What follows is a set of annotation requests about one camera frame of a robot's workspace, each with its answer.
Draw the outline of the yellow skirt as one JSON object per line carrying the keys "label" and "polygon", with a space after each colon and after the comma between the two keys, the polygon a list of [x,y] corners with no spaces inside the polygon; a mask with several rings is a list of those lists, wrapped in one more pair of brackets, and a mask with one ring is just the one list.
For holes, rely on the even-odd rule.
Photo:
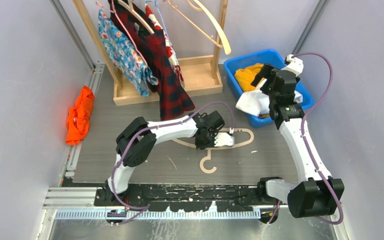
{"label": "yellow skirt", "polygon": [[251,83],[260,72],[264,64],[256,63],[254,65],[236,70],[234,77],[243,92],[250,92],[256,89]]}

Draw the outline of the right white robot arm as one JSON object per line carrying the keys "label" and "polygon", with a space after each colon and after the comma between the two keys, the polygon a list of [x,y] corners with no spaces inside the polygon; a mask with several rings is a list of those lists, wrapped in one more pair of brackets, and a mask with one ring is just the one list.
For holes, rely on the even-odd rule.
{"label": "right white robot arm", "polygon": [[299,74],[290,65],[278,69],[266,63],[255,77],[265,79],[258,90],[268,95],[269,116],[287,143],[299,181],[292,184],[281,177],[262,177],[256,194],[259,202],[266,206],[274,201],[287,204],[294,218],[324,220],[340,209],[345,186],[324,166],[308,132],[305,111],[295,101]]}

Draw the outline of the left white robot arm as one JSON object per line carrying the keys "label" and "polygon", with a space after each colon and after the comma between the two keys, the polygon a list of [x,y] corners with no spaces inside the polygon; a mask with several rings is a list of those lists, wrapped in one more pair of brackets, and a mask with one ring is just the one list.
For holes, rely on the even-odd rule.
{"label": "left white robot arm", "polygon": [[125,202],[125,191],[134,169],[147,160],[158,144],[193,138],[194,146],[199,150],[232,147],[235,144],[234,130],[222,131],[224,125],[218,111],[210,114],[193,112],[160,122],[146,121],[142,116],[135,118],[116,138],[116,162],[107,179],[106,200],[115,207]]}

